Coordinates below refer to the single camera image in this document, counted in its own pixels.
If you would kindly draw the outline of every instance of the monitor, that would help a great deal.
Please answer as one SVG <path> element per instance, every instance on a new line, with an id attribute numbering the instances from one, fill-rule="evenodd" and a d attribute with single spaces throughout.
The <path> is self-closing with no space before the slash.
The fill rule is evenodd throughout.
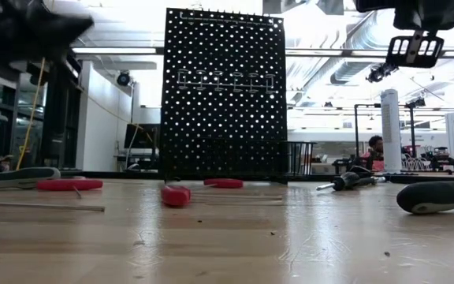
<path id="1" fill-rule="evenodd" d="M 158 148 L 158 138 L 160 135 L 160 124 L 138 124 L 136 128 L 133 124 L 127 124 L 125 130 L 124 148 L 128 149 L 151 149 Z"/>

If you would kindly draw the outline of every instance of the red handle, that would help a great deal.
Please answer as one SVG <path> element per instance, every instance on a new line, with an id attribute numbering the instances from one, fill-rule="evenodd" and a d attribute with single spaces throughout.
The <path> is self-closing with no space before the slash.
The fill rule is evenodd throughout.
<path id="1" fill-rule="evenodd" d="M 184 207 L 190 203 L 190 189 L 179 185 L 166 185 L 161 188 L 162 202 L 170 207 Z"/>
<path id="2" fill-rule="evenodd" d="M 49 181 L 38 181 L 36 188 L 46 191 L 73 191 L 74 188 L 80 190 L 91 190 L 102 188 L 102 181 L 95 179 L 57 179 Z"/>
<path id="3" fill-rule="evenodd" d="M 239 189 L 243 187 L 243 181 L 232 178 L 211 178 L 206 179 L 204 185 L 213 185 L 219 189 Z"/>

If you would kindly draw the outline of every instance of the workbench surface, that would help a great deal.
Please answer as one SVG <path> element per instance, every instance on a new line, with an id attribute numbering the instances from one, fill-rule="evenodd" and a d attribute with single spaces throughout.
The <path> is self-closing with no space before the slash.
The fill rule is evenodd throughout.
<path id="1" fill-rule="evenodd" d="M 161 205 L 160 184 L 106 181 L 82 200 L 0 192 L 1 202 L 106 206 L 0 207 L 0 284 L 454 283 L 454 211 L 409 215 L 396 204 L 402 185 L 316 192 L 317 183 L 247 183 L 200 193 L 283 202 L 193 193 L 173 209 Z"/>

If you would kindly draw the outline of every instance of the white cylinder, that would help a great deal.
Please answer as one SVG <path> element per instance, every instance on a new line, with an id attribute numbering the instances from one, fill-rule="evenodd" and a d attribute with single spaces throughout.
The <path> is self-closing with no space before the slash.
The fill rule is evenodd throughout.
<path id="1" fill-rule="evenodd" d="M 399 95 L 397 90 L 388 89 L 381 93 L 381 121 L 385 172 L 400 173 L 402 170 L 402 154 L 400 152 Z"/>

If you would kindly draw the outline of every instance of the pegboard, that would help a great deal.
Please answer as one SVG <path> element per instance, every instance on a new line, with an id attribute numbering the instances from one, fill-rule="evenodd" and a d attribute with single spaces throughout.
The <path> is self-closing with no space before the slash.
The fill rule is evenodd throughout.
<path id="1" fill-rule="evenodd" d="M 166 13 L 163 170 L 204 173 L 281 167 L 288 158 L 284 148 L 279 158 L 271 147 L 253 151 L 252 146 L 256 141 L 287 140 L 283 20 L 187 9 Z M 241 161 L 218 158 L 218 151 L 229 156 L 218 145 L 236 146 L 230 153 Z"/>

